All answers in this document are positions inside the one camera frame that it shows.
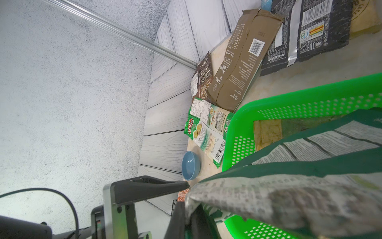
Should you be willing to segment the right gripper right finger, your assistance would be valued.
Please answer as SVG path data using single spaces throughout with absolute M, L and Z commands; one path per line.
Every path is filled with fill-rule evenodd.
M 202 205 L 191 215 L 191 232 L 193 239 L 221 239 L 215 221 L 203 210 Z

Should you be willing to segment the yellow kettle chips bag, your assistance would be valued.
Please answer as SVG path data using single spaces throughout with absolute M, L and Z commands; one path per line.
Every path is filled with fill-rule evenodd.
M 343 116 L 256 120 L 253 124 L 256 151 L 262 150 L 285 137 L 340 119 Z

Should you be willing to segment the dark green Real chips bag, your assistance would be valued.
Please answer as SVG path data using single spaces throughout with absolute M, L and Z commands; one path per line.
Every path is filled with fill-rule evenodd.
M 372 108 L 288 136 L 193 186 L 185 223 L 208 232 L 235 216 L 251 239 L 379 239 L 382 110 Z

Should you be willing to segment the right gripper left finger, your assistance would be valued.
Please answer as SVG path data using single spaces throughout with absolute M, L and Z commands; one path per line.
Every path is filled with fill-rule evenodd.
M 177 202 L 164 239 L 184 239 L 186 229 L 185 219 L 185 202 Z

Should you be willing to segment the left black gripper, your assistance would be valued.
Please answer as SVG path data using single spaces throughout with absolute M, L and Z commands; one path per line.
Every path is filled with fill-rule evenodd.
M 189 184 L 186 181 L 165 181 L 146 175 L 106 185 L 103 188 L 103 202 L 114 206 L 111 207 L 110 216 L 105 214 L 103 206 L 92 210 L 91 238 L 151 239 L 151 232 L 138 232 L 133 203 L 177 193 L 187 188 Z

